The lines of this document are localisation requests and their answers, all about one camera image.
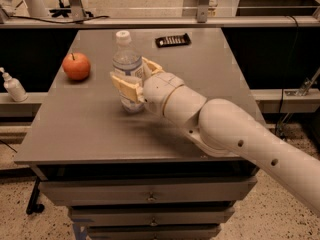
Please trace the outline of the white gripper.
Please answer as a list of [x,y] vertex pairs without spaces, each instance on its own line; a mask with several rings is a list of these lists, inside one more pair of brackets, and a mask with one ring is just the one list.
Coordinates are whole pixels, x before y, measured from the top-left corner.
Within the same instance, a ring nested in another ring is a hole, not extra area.
[[129,100],[143,103],[145,108],[157,115],[164,114],[164,107],[169,96],[184,81],[172,73],[163,73],[164,69],[156,62],[142,58],[143,80],[133,76],[126,76],[116,72],[110,73],[114,87]]

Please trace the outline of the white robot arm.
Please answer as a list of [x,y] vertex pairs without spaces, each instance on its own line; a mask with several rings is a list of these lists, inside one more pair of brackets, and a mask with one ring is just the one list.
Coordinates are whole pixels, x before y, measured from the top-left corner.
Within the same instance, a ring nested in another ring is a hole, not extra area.
[[144,80],[114,70],[121,94],[178,127],[212,157],[231,153],[253,163],[316,215],[320,215],[320,161],[272,134],[238,105],[209,100],[157,63],[143,60]]

